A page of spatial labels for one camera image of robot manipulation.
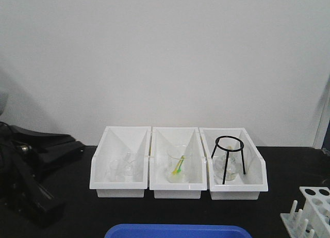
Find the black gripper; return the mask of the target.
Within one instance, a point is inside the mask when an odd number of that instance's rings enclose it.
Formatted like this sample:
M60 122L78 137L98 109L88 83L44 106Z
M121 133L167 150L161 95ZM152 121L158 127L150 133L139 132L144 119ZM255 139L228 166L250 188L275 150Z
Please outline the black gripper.
M61 220L64 201L38 181L81 159L85 145L68 134L36 132L1 122L1 197L9 209L40 227ZM36 153L35 173L26 156Z

